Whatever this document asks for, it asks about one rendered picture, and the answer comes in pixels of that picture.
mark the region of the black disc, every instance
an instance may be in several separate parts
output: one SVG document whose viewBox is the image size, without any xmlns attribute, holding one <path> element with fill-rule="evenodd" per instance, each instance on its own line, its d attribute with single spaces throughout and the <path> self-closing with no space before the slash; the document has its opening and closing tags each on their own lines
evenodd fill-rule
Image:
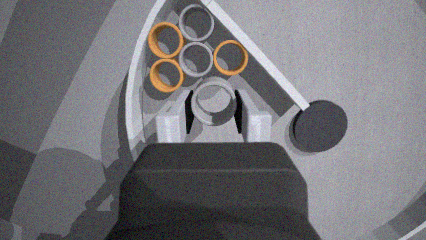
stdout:
<svg viewBox="0 0 426 240">
<path fill-rule="evenodd" d="M 293 121 L 295 146 L 305 152 L 322 152 L 336 146 L 348 127 L 343 109 L 323 100 L 312 102 Z"/>
</svg>

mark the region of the ring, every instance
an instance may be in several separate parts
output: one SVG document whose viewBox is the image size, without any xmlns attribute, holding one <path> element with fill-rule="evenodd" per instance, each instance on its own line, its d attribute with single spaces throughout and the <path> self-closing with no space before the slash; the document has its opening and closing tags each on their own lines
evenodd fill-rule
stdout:
<svg viewBox="0 0 426 240">
<path fill-rule="evenodd" d="M 211 25 L 210 25 L 210 29 L 209 29 L 209 31 L 204 35 L 204 36 L 201 36 L 201 37 L 199 37 L 199 38 L 194 38 L 194 37 L 191 37 L 186 31 L 185 31 L 185 15 L 186 15 L 186 13 L 189 11 L 189 10 L 192 10 L 192 9 L 197 9 L 197 8 L 200 8 L 200 9 L 202 9 L 202 10 L 204 10 L 208 15 L 209 15 L 209 17 L 210 17 L 210 22 L 211 22 Z M 185 7 L 183 10 L 182 10 L 182 12 L 181 12 L 181 14 L 180 14 L 180 16 L 179 16 L 179 28 L 180 28 L 180 30 L 181 30 L 181 32 L 182 32 L 182 34 L 183 34 L 183 36 L 185 36 L 185 38 L 187 38 L 188 40 L 191 40 L 191 41 L 195 41 L 195 42 L 200 42 L 200 41 L 204 41 L 204 40 L 206 40 L 208 37 L 210 37 L 210 35 L 212 34 L 212 32 L 213 32 L 213 29 L 214 29 L 214 19 L 213 19 L 213 16 L 210 14 L 210 12 L 208 12 L 207 10 L 205 10 L 205 8 L 203 8 L 201 5 L 198 5 L 198 4 L 191 4 L 191 5 L 188 5 L 187 7 Z"/>
<path fill-rule="evenodd" d="M 163 64 L 165 62 L 173 64 L 176 67 L 176 69 L 179 71 L 179 82 L 174 86 L 168 85 L 161 80 L 160 66 L 161 66 L 161 64 Z M 163 58 L 163 59 L 156 61 L 152 65 L 151 71 L 149 72 L 149 78 L 151 80 L 152 85 L 158 91 L 161 91 L 161 92 L 164 92 L 164 93 L 170 93 L 170 92 L 175 91 L 176 89 L 178 89 L 182 85 L 183 80 L 185 79 L 185 74 L 183 73 L 182 68 L 180 68 L 179 63 L 175 59 Z"/>
<path fill-rule="evenodd" d="M 158 45 L 158 35 L 160 32 L 165 28 L 173 28 L 179 37 L 179 46 L 177 47 L 176 51 L 174 51 L 172 54 L 166 54 L 163 52 Z M 180 32 L 179 28 L 169 22 L 160 22 L 157 23 L 154 27 L 151 28 L 151 31 L 148 34 L 148 45 L 151 51 L 157 55 L 160 58 L 173 58 L 176 57 L 180 50 L 182 49 L 183 45 L 185 43 L 185 40 L 183 39 L 182 33 Z"/>
<path fill-rule="evenodd" d="M 203 109 L 198 99 L 201 90 L 214 86 L 224 89 L 231 97 L 228 106 L 220 112 L 210 112 Z M 194 91 L 191 99 L 191 109 L 194 116 L 200 122 L 210 126 L 218 126 L 228 122 L 234 116 L 236 108 L 237 101 L 231 84 L 220 77 L 209 77 L 204 80 Z"/>
<path fill-rule="evenodd" d="M 220 48 L 222 48 L 224 45 L 226 44 L 234 44 L 236 45 L 240 51 L 241 54 L 243 55 L 243 59 L 241 60 L 240 65 L 233 69 L 233 70 L 226 70 L 223 69 L 222 67 L 219 66 L 219 63 L 217 62 L 217 53 L 219 52 Z M 221 42 L 219 44 L 219 46 L 217 46 L 217 48 L 214 50 L 213 53 L 213 62 L 215 67 L 217 68 L 217 70 L 227 76 L 232 76 L 232 75 L 237 75 L 238 73 L 241 73 L 246 67 L 247 67 L 247 63 L 248 63 L 248 53 L 247 50 L 243 47 L 243 45 L 241 45 L 241 43 L 235 41 L 235 40 L 226 40 L 224 42 Z"/>
<path fill-rule="evenodd" d="M 195 72 L 195 71 L 192 71 L 188 66 L 186 66 L 186 63 L 185 63 L 185 60 L 184 60 L 184 54 L 185 54 L 185 51 L 188 49 L 188 48 L 190 48 L 190 47 L 193 47 L 193 46 L 200 46 L 200 47 L 202 47 L 202 48 L 204 48 L 206 51 L 207 51 L 207 54 L 209 55 L 209 66 L 207 67 L 207 69 L 206 70 L 204 70 L 203 72 Z M 210 72 L 210 70 L 212 69 L 212 67 L 213 67 L 213 54 L 212 54 L 212 51 L 210 50 L 210 48 L 208 48 L 205 44 L 203 44 L 203 43 L 199 43 L 199 42 L 192 42 L 192 43 L 189 43 L 189 44 L 187 44 L 187 45 L 185 45 L 183 48 L 182 48 L 182 51 L 180 52 L 180 54 L 179 54 L 179 65 L 181 66 L 181 68 L 182 68 L 182 70 L 188 75 L 188 76 L 191 76 L 191 77 L 202 77 L 202 76 L 204 76 L 204 75 L 206 75 L 208 72 Z"/>
</svg>

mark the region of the orange ring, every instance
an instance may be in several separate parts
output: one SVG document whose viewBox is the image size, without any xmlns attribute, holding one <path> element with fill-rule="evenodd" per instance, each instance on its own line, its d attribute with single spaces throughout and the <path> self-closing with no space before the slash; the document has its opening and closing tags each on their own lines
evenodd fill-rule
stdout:
<svg viewBox="0 0 426 240">
<path fill-rule="evenodd" d="M 241 61 L 240 65 L 233 69 L 233 70 L 226 70 L 223 69 L 219 66 L 219 63 L 217 62 L 217 53 L 219 52 L 220 48 L 223 47 L 226 44 L 234 44 L 236 45 L 240 50 L 241 50 L 241 54 L 243 55 L 243 60 Z M 248 53 L 247 50 L 243 47 L 243 45 L 241 45 L 241 43 L 235 41 L 235 40 L 226 40 L 224 42 L 221 42 L 219 44 L 219 46 L 217 46 L 217 48 L 214 50 L 213 53 L 213 63 L 215 65 L 215 67 L 217 68 L 217 70 L 227 76 L 232 76 L 232 75 L 237 75 L 238 73 L 242 72 L 246 67 L 247 67 L 247 63 L 248 63 Z"/>
<path fill-rule="evenodd" d="M 179 71 L 179 82 L 178 84 L 171 86 L 166 83 L 164 83 L 160 78 L 160 65 L 168 62 L 173 64 L 176 69 Z M 179 63 L 175 59 L 168 59 L 168 58 L 162 58 L 156 61 L 154 64 L 152 64 L 151 71 L 149 72 L 149 78 L 151 80 L 152 85 L 160 92 L 164 93 L 170 93 L 178 89 L 185 79 L 185 74 L 182 71 L 182 68 L 180 68 Z"/>
<path fill-rule="evenodd" d="M 173 28 L 179 36 L 179 46 L 176 49 L 176 51 L 172 54 L 164 53 L 161 50 L 160 46 L 158 46 L 158 34 L 160 34 L 160 32 L 163 29 L 168 28 L 168 27 Z M 182 47 L 184 45 L 184 39 L 183 39 L 182 33 L 180 32 L 179 28 L 176 25 L 169 23 L 169 22 L 160 22 L 160 23 L 157 23 L 154 27 L 152 27 L 151 31 L 149 31 L 148 45 L 149 45 L 149 48 L 151 49 L 151 51 L 155 55 L 157 55 L 158 57 L 160 57 L 160 58 L 173 58 L 173 57 L 176 57 L 179 54 L 180 50 L 182 49 Z"/>
</svg>

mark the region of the gray floor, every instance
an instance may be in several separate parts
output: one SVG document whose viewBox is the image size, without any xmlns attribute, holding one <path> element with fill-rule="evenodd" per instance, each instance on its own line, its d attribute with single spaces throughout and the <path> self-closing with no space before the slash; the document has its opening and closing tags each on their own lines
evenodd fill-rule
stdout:
<svg viewBox="0 0 426 240">
<path fill-rule="evenodd" d="M 29 30 L 18 29 L 19 15 L 12 16 L 1 53 L 16 61 L 26 59 L 31 67 L 16 69 L 18 77 L 10 69 L 2 71 L 1 81 L 10 87 L 1 91 L 6 101 L 0 138 L 37 154 L 10 219 L 27 229 L 27 238 L 40 232 L 68 234 L 76 218 L 87 212 L 86 201 L 109 182 L 104 168 L 120 168 L 114 162 L 120 158 L 116 113 L 121 82 L 153 2 L 118 0 L 110 11 L 97 12 L 97 21 L 79 25 L 86 32 L 70 25 L 81 38 L 71 38 L 73 34 L 55 24 L 46 27 L 54 32 L 41 37 L 53 37 L 58 44 L 54 37 L 71 41 L 64 45 L 68 55 L 49 45 L 45 50 L 36 40 L 22 41 L 28 51 L 19 48 L 21 43 L 12 40 Z M 273 127 L 273 141 L 288 151 L 308 183 L 310 221 L 319 234 L 331 240 L 355 239 L 401 212 L 426 179 L 426 14 L 421 1 L 217 2 L 308 101 L 333 101 L 348 115 L 342 142 L 318 154 L 297 151 L 286 137 L 297 108 Z M 43 10 L 43 4 L 35 9 Z M 63 19 L 59 13 L 76 14 L 96 4 L 76 4 L 67 12 L 70 3 L 58 3 L 55 16 Z M 106 20 L 101 26 L 102 16 Z M 39 36 L 34 34 L 28 39 Z M 10 64 L 3 56 L 2 70 Z M 34 75 L 46 64 L 52 64 L 50 73 Z M 34 84 L 24 85 L 28 81 Z M 60 84 L 52 88 L 55 81 Z M 34 92 L 40 105 L 31 101 Z M 59 195 L 64 189 L 69 195 Z M 98 205 L 104 199 L 108 205 L 115 193 L 105 190 L 100 195 Z M 99 209 L 108 210 L 105 205 Z"/>
</svg>

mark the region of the round black object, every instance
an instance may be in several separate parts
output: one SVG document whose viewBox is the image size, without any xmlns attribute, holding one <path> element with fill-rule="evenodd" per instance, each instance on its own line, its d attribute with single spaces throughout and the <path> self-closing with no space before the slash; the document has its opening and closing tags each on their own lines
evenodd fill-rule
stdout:
<svg viewBox="0 0 426 240">
<path fill-rule="evenodd" d="M 343 109 L 324 100 L 312 102 L 292 123 L 295 146 L 305 152 L 323 152 L 336 146 L 347 128 Z"/>
</svg>

